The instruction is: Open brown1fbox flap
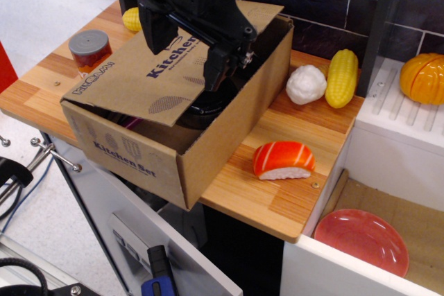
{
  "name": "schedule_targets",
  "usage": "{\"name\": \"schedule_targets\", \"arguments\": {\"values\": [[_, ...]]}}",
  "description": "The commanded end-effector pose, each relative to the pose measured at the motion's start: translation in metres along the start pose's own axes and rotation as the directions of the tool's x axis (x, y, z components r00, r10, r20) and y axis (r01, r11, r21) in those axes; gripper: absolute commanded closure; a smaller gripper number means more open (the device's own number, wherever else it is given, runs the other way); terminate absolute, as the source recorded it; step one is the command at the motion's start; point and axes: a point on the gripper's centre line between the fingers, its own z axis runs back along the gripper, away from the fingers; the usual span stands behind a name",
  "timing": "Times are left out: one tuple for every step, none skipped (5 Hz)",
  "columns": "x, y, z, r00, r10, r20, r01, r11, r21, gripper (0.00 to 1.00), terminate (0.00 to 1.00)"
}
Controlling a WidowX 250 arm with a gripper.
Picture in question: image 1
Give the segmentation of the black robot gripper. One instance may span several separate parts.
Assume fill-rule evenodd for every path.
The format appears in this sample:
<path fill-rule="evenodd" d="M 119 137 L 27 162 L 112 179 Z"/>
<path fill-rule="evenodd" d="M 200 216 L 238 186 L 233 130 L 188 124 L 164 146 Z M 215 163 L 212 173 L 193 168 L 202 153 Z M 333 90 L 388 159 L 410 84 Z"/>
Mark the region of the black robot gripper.
<path fill-rule="evenodd" d="M 237 68 L 253 59 L 247 48 L 257 31 L 240 11 L 237 0 L 137 0 L 148 48 L 159 54 L 181 28 L 210 46 L 204 64 L 205 91 L 215 92 Z"/>

